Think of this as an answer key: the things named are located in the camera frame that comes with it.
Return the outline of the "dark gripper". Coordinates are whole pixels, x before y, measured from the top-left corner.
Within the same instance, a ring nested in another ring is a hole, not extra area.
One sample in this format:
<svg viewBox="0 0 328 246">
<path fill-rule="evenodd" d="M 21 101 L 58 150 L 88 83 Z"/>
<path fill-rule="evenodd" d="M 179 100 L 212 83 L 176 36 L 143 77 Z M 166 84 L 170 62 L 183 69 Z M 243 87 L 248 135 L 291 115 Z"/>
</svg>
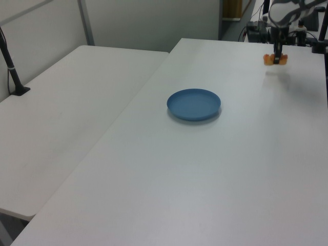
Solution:
<svg viewBox="0 0 328 246">
<path fill-rule="evenodd" d="M 280 50 L 278 47 L 282 47 L 288 37 L 289 27 L 276 27 L 271 26 L 271 42 L 274 44 L 274 64 L 279 64 Z"/>
</svg>

